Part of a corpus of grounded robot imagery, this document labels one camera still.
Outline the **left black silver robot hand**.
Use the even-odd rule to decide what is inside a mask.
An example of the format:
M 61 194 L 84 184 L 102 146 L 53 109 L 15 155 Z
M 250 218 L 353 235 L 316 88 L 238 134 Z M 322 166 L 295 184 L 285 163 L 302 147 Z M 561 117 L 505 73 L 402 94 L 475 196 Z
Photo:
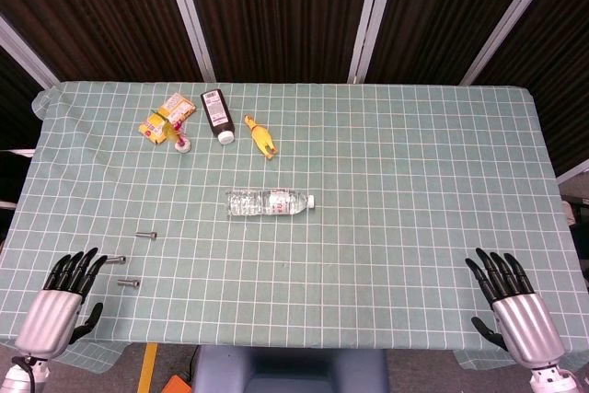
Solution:
M 51 360 L 98 324 L 103 304 L 96 303 L 86 322 L 77 323 L 82 306 L 108 257 L 92 248 L 61 257 L 37 293 L 16 339 L 20 354 Z

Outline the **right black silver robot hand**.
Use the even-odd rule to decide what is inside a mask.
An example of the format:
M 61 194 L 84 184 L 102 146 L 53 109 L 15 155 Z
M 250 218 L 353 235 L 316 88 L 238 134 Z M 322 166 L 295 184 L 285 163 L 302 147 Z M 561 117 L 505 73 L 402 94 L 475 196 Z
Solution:
M 481 248 L 476 253 L 479 263 L 470 258 L 465 263 L 498 325 L 494 331 L 482 319 L 473 317 L 471 323 L 476 331 L 528 369 L 556 366 L 564 355 L 560 334 L 521 263 L 510 253 L 488 253 Z

